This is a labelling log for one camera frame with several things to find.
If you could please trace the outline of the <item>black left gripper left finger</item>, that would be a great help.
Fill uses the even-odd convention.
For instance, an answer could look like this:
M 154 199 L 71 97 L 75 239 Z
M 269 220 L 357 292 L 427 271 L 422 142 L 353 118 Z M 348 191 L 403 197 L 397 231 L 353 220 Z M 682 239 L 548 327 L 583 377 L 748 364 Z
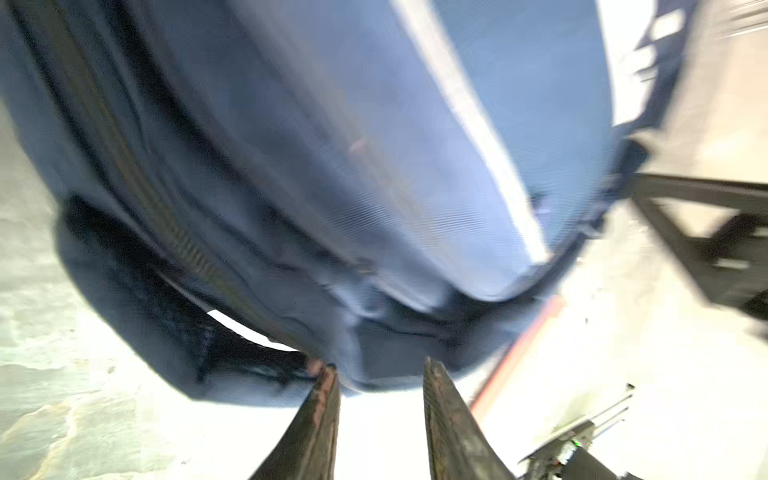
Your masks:
M 329 365 L 251 479 L 333 479 L 340 406 L 337 369 Z

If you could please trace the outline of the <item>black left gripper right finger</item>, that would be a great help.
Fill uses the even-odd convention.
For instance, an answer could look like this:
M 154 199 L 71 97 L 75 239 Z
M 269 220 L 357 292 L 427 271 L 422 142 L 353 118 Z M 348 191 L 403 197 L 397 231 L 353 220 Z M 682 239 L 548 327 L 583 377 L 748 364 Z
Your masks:
M 433 479 L 513 479 L 490 446 L 445 366 L 424 363 L 424 416 Z

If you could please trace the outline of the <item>navy blue student backpack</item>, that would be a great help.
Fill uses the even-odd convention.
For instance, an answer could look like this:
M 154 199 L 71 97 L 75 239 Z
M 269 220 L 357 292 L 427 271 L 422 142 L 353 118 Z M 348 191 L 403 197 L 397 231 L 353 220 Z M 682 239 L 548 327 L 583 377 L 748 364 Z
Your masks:
M 65 271 L 196 400 L 513 345 L 647 159 L 695 1 L 5 1 Z

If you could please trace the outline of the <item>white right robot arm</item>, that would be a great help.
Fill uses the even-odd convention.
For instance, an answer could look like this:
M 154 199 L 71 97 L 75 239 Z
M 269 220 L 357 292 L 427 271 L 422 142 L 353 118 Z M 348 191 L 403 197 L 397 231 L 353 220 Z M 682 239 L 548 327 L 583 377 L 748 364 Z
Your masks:
M 690 236 L 657 201 L 673 199 L 734 209 L 708 237 Z M 637 174 L 631 201 L 704 297 L 767 320 L 767 186 L 761 183 Z

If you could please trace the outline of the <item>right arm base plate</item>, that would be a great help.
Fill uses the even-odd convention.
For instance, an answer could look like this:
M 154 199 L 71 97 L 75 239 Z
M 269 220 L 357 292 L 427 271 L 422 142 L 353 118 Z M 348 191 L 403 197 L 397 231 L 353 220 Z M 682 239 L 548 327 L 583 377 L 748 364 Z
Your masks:
M 638 479 L 629 472 L 617 475 L 589 452 L 594 441 L 625 421 L 635 386 L 608 407 L 576 420 L 551 435 L 524 457 L 521 479 Z

